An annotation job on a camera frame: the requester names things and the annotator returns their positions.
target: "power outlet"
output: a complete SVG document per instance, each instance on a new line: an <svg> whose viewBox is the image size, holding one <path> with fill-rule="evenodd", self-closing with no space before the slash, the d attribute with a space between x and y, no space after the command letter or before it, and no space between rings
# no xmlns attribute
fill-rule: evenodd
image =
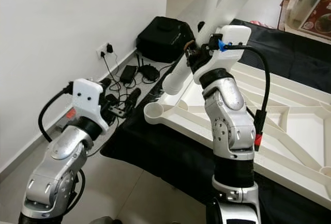
<svg viewBox="0 0 331 224"><path fill-rule="evenodd" d="M98 49L97 49L97 54L98 54L98 58L99 59L102 59L101 57L101 52L104 52L105 55L107 55L107 45L108 45L108 42L103 44L102 46L100 46Z"/></svg>

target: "white plastic frame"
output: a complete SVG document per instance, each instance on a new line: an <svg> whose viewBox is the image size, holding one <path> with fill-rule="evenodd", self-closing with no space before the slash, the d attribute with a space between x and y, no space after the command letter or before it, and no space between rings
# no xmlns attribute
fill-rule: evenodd
<svg viewBox="0 0 331 224"><path fill-rule="evenodd" d="M264 72L237 63L231 74L255 112L263 99ZM212 148L201 93L190 75L179 94L163 94L146 105L145 119ZM331 95L272 74L267 110L255 171L331 210Z"/></svg>

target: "floor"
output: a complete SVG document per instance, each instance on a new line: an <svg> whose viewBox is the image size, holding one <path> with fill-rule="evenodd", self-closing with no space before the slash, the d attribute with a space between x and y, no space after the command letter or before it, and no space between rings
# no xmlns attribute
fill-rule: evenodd
<svg viewBox="0 0 331 224"><path fill-rule="evenodd" d="M238 17L276 26L281 1L249 0ZM204 2L168 0L167 16L188 22L196 34ZM164 66L162 63L151 63L157 68ZM130 64L136 65L135 59ZM152 86L139 84L142 95ZM114 129L115 126L106 136L98 139L95 147L101 146ZM26 182L42 159L46 146L45 141L0 184L0 221L17 223ZM205 223L205 210L201 203L138 167L97 153L88 159L83 169L87 181L84 195L76 208L65 216L63 223L89 223L102 216L119 218L124 224Z"/></svg>

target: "white bracket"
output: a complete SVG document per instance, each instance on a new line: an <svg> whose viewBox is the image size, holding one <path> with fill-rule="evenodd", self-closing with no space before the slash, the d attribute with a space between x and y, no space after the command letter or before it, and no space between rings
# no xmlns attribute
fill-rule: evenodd
<svg viewBox="0 0 331 224"><path fill-rule="evenodd" d="M87 79L77 79L73 82L72 105L77 116L84 116L98 124L104 135L109 126L101 117L99 105L100 94L103 88L96 82Z"/></svg>

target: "charger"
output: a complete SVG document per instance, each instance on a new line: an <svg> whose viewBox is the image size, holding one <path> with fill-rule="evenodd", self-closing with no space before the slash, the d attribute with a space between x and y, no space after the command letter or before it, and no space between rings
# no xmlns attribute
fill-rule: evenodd
<svg viewBox="0 0 331 224"><path fill-rule="evenodd" d="M124 84L131 84L137 73L137 66L127 65L124 68L119 80Z"/></svg>

